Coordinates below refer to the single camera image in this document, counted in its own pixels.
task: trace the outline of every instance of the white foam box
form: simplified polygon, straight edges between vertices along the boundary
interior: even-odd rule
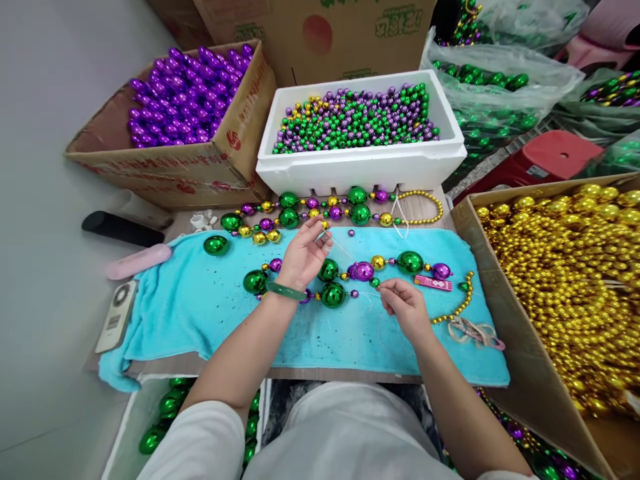
[[[193,377],[194,375],[178,375],[179,377]],[[169,391],[169,379],[176,375],[140,374],[138,381],[142,388],[132,393],[118,434],[109,454],[101,480],[135,480],[142,468],[151,458],[142,455],[138,450],[140,439],[158,418],[158,404],[160,399]],[[262,444],[269,414],[269,399],[271,398],[271,380],[265,379],[260,385],[260,408],[258,420],[258,434],[256,435],[256,453]]]
[[[426,84],[429,119],[440,128],[440,140],[401,145],[381,145],[340,150],[273,154],[282,118],[287,107],[304,103],[309,96],[323,97],[338,88],[352,91],[386,92],[404,83]],[[395,73],[354,80],[278,89],[262,136],[256,172],[278,195],[292,191],[300,197],[346,195],[359,185],[367,191],[374,186],[388,191],[433,190],[466,158],[464,136],[436,74],[432,70]]]

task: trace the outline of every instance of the table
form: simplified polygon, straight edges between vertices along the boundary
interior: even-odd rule
[[[441,228],[455,231],[453,220],[451,219],[451,208],[447,203],[445,194],[441,187],[437,190],[430,192],[440,202],[442,202],[443,216],[435,223],[430,225],[410,225],[410,229],[414,228]],[[326,200],[326,197],[316,197],[320,201]],[[384,213],[391,211],[392,203],[387,202],[379,205],[371,200],[367,202],[367,205],[371,209],[371,213]],[[401,200],[402,210],[408,219],[422,219],[433,218],[437,214],[436,206],[433,202],[427,200],[420,195],[414,195],[406,199]],[[216,217],[220,218],[222,215],[233,209],[214,209]],[[263,217],[270,217],[272,219],[277,217],[278,209],[270,214],[259,213],[254,216],[256,221]],[[165,240],[167,242],[178,237],[182,233],[192,233],[193,228],[189,223],[189,220],[193,216],[194,211],[182,211],[178,212],[175,216],[173,224],[165,231]],[[399,217],[398,208],[393,212],[394,217]],[[352,225],[348,218],[342,218],[338,221],[332,221],[332,224],[336,227],[347,227]],[[213,226],[214,230],[220,230],[220,222]],[[406,229],[406,226],[399,227],[401,231]],[[91,351],[89,358],[85,364],[86,370],[96,371],[98,370],[98,360],[100,355],[97,355]],[[196,352],[184,353],[182,355],[175,355],[173,357],[167,357],[152,361],[134,361],[127,373],[131,376],[137,376],[140,373],[163,373],[170,375],[199,375],[205,361],[198,357]],[[322,380],[322,381],[362,381],[362,382],[376,382],[376,383],[422,383],[422,378],[416,375],[394,375],[392,373],[379,373],[364,370],[354,369],[292,369],[292,368],[272,368],[267,374],[268,378],[273,379],[296,379],[296,380]]]

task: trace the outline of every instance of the teal towel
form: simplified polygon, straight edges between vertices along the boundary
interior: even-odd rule
[[[429,314],[451,314],[464,300],[456,287],[468,271],[477,274],[469,246],[454,232],[441,229],[412,229],[406,239],[394,229],[335,227],[337,242],[357,261],[369,261],[374,255],[398,257],[405,250],[418,252],[425,262],[446,263],[454,276],[453,291],[426,287],[424,294]],[[154,360],[196,351],[208,359],[225,338],[256,306],[256,299],[242,288],[247,272],[259,269],[284,252],[296,231],[283,230],[283,241],[264,246],[252,245],[250,239],[232,238],[226,232],[202,232],[178,238],[170,243],[173,256],[166,262],[136,276],[138,294],[122,345],[106,352],[100,360],[100,377],[122,391],[139,388],[136,380],[123,375],[131,360]],[[212,257],[203,250],[210,235],[229,238],[231,248],[223,257]],[[329,255],[341,271],[351,260],[334,247]],[[376,272],[381,281],[392,277],[413,278],[387,265]],[[376,293],[368,283],[349,280],[342,283],[347,291]],[[315,279],[309,288],[319,291],[323,283]],[[473,277],[473,298],[463,313],[473,323],[493,325],[478,276]],[[506,387],[509,372],[502,352],[478,348],[475,342],[460,344],[449,336],[446,323],[434,325],[440,342],[449,352],[465,378],[475,385]],[[360,369],[419,375],[411,344],[402,334],[394,317],[382,308],[380,298],[360,295],[348,297],[338,309],[328,309],[311,300],[300,305],[274,367]]]

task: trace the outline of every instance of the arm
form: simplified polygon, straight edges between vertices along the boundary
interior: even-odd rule
[[[312,218],[291,240],[277,278],[280,285],[304,291],[318,274],[333,246],[331,233],[318,239],[322,220],[321,215]],[[297,308],[296,300],[269,292],[205,364],[180,412],[196,403],[218,400],[246,421]]]
[[[380,294],[413,345],[438,429],[460,475],[472,480],[504,470],[531,476],[507,432],[434,335],[422,293],[404,280],[390,279],[380,284]]]

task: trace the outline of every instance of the black cylinder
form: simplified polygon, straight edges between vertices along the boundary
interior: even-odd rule
[[[158,230],[100,210],[93,212],[83,220],[82,230],[141,247],[152,247],[165,240],[165,234]]]

